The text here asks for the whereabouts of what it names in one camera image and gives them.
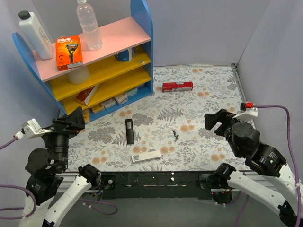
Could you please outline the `white air conditioner remote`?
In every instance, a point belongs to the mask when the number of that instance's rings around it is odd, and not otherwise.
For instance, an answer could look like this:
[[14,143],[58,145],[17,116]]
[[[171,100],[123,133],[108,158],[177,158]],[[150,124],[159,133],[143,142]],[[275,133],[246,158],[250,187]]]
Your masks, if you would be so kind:
[[161,154],[160,151],[141,153],[141,154],[133,155],[132,156],[132,162],[133,163],[138,163],[138,162],[158,159],[158,158],[161,158],[161,157],[162,157],[162,154]]

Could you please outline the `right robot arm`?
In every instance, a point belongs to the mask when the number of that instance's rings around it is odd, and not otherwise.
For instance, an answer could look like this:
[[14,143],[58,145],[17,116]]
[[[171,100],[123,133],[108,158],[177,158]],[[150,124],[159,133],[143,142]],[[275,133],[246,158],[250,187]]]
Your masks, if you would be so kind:
[[243,158],[245,165],[270,182],[275,190],[248,178],[227,163],[221,163],[211,179],[220,188],[229,186],[258,200],[277,214],[286,226],[301,227],[303,185],[298,172],[291,170],[276,148],[260,141],[260,132],[249,123],[257,115],[258,108],[252,103],[246,103],[239,114],[221,109],[204,116],[205,128],[211,130],[219,123],[215,134],[224,137],[235,157]]

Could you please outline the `yellow snack packet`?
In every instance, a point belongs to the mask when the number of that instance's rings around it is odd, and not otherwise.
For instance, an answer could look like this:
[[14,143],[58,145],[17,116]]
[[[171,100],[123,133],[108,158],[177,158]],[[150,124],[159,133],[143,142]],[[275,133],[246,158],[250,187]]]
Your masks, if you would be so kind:
[[89,123],[90,122],[90,110],[85,109],[82,111],[82,114],[83,114],[83,119],[84,119],[85,123]]

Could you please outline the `red white book box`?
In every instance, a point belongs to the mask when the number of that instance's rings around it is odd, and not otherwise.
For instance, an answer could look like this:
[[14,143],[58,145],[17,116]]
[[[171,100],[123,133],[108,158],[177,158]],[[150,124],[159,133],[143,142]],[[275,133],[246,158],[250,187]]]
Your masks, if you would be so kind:
[[101,84],[95,85],[93,87],[90,87],[86,90],[81,91],[80,93],[78,93],[78,95],[76,96],[76,101],[79,104],[82,105],[88,105],[89,102],[91,101],[92,97],[94,96],[94,94],[97,92],[97,90],[99,89]]

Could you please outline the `white snack packet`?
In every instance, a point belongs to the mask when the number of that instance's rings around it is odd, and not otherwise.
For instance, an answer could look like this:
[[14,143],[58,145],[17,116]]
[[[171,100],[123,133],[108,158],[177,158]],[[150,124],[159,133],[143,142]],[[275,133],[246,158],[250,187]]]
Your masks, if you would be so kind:
[[102,106],[104,106],[105,109],[108,109],[116,104],[116,100],[114,98],[110,98],[104,102],[101,102],[101,104]]
[[121,105],[128,101],[128,94],[126,92],[123,92],[119,95],[114,96],[115,101]]

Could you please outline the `white cylindrical container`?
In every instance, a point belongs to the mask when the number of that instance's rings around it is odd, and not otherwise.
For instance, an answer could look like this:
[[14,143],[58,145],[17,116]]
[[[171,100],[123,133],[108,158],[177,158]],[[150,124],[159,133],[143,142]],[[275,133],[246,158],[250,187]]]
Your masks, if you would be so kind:
[[90,78],[90,71],[87,66],[66,73],[68,81],[73,85],[85,83]]

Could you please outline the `floral table mat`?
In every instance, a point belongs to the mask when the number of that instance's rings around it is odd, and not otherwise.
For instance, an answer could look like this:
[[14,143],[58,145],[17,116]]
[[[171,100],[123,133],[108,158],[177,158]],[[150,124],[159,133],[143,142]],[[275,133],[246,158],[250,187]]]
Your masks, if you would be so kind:
[[[165,82],[193,82],[193,90],[162,92]],[[231,67],[156,67],[153,93],[131,104],[100,111],[70,140],[68,171],[91,164],[101,171],[215,170],[225,162],[245,170],[222,137],[205,129],[205,114],[240,111],[242,91]],[[125,120],[133,120],[134,144],[126,143]],[[179,138],[175,140],[173,130]],[[161,158],[132,162],[160,151]]]

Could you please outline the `red toothpaste box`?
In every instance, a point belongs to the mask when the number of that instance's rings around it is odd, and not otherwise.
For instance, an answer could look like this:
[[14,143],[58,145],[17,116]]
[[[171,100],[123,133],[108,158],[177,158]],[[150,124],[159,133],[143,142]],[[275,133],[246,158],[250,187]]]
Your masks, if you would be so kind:
[[179,92],[193,90],[193,82],[165,82],[162,84],[162,92]]

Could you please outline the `green sponge pack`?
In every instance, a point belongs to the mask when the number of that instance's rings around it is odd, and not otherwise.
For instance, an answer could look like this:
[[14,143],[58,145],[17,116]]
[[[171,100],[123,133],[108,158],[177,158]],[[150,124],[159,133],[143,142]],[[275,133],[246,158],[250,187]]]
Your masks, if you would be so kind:
[[138,88],[137,87],[134,87],[130,90],[127,90],[126,91],[126,94],[130,97],[130,96],[134,96],[137,94],[137,91],[138,91]]

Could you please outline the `orange razor box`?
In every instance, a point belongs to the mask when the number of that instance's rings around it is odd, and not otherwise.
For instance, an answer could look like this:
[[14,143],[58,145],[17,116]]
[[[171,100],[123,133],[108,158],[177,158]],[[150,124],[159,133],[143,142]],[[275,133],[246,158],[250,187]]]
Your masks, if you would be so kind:
[[59,71],[83,65],[81,42],[78,35],[62,36],[55,41],[56,63]]

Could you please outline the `blue pink yellow shelf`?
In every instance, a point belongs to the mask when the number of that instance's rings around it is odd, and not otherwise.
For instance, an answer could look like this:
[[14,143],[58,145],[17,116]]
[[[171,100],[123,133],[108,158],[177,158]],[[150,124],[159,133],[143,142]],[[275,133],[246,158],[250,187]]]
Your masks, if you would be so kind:
[[[12,39],[24,63],[56,103],[62,114],[70,114],[80,104],[76,101],[79,92],[101,84],[88,105],[89,109],[134,87],[137,94],[128,98],[131,104],[153,93],[153,22],[149,7],[144,0],[130,2],[131,16],[100,28],[103,47],[90,50],[85,36],[80,35],[83,64],[91,72],[88,81],[80,85],[68,82],[67,71],[59,71],[55,59],[42,60],[31,50],[24,38],[13,33]],[[119,52],[135,48],[135,57],[122,62],[115,58]]]

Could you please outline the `blue white can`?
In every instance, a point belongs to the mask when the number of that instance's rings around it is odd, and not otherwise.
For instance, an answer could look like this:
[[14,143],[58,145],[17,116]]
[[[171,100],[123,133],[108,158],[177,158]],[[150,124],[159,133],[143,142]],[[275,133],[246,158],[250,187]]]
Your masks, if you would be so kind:
[[135,48],[129,48],[127,50],[124,50],[122,52],[119,52],[115,55],[115,58],[118,61],[127,62],[131,61],[135,57]]

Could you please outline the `clear plastic water bottle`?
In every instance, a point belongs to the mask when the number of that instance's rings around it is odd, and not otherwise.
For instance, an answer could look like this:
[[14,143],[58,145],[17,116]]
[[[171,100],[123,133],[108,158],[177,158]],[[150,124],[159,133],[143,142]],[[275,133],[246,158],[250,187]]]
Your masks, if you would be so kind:
[[102,37],[93,7],[86,0],[78,0],[77,17],[86,38],[87,46],[91,50],[102,47]]

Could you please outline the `white bottle black cap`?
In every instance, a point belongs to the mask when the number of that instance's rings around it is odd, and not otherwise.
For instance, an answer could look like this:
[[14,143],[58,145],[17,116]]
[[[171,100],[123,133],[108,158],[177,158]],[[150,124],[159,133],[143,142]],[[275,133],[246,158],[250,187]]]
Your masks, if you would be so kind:
[[42,60],[48,60],[53,57],[53,46],[46,35],[34,12],[22,10],[18,13],[19,27],[26,35]]

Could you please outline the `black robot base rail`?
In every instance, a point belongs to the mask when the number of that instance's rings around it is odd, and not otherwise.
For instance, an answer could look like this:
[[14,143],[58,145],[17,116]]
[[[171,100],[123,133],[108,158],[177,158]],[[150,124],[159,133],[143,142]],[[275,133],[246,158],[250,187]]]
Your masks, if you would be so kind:
[[212,171],[105,172],[101,185],[86,191],[97,200],[197,198],[228,204],[235,191],[218,183]]

